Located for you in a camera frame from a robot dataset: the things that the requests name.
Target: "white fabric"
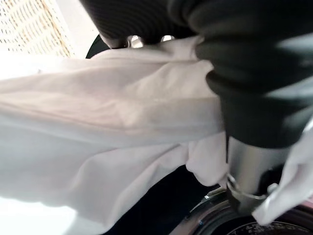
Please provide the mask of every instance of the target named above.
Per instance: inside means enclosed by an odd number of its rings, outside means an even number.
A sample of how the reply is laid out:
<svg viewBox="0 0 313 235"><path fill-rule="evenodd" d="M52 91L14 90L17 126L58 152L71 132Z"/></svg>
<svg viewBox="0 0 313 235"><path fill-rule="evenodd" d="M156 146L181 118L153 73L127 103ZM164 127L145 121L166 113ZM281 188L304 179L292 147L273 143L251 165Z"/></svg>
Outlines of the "white fabric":
<svg viewBox="0 0 313 235"><path fill-rule="evenodd" d="M269 224L313 195L312 140L313 119L302 140L292 148L278 188L254 211L253 216L259 224Z"/></svg>
<svg viewBox="0 0 313 235"><path fill-rule="evenodd" d="M219 100L205 82L210 63L194 56L198 41L109 50L90 60L4 57L0 234L104 233L184 164L204 185L224 179ZM297 184L305 192L300 203L312 187ZM255 216L262 223L268 211Z"/></svg>

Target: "woven mesh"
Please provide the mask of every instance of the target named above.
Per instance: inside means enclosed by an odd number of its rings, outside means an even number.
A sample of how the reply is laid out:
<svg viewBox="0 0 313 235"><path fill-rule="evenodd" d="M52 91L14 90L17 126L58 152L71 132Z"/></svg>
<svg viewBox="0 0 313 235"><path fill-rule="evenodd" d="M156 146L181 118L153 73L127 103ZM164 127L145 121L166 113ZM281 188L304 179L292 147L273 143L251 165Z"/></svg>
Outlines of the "woven mesh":
<svg viewBox="0 0 313 235"><path fill-rule="evenodd" d="M0 48L73 57L54 0L0 0Z"/></svg>

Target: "black rubber hose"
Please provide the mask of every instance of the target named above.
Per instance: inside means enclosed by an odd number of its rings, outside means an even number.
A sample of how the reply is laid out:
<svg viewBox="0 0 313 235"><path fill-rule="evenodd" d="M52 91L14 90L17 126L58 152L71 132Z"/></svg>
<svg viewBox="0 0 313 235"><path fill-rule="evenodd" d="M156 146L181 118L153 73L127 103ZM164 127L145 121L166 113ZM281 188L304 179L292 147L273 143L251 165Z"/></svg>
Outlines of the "black rubber hose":
<svg viewBox="0 0 313 235"><path fill-rule="evenodd" d="M312 0L170 0L174 21L204 37L226 131L258 147L296 143L313 114Z"/></svg>

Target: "wicker basket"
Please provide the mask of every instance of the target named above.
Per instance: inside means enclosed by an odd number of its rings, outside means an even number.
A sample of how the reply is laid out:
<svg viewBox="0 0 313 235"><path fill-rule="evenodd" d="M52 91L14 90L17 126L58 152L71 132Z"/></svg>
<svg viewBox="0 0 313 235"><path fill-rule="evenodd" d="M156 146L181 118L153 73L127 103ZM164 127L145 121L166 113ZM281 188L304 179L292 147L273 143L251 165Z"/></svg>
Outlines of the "wicker basket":
<svg viewBox="0 0 313 235"><path fill-rule="evenodd" d="M73 57L54 0L0 0L0 48Z"/></svg>

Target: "white cloth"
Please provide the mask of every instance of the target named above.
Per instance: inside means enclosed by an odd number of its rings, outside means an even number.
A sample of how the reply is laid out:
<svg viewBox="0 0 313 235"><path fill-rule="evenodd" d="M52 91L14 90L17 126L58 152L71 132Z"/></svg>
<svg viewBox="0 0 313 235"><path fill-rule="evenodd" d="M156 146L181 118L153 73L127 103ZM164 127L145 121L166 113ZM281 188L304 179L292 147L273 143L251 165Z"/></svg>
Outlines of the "white cloth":
<svg viewBox="0 0 313 235"><path fill-rule="evenodd" d="M109 50L90 60L5 57L0 234L104 233L180 165L204 185L222 180L222 117L205 82L212 67L194 56L198 41ZM256 214L261 223L267 211Z"/></svg>

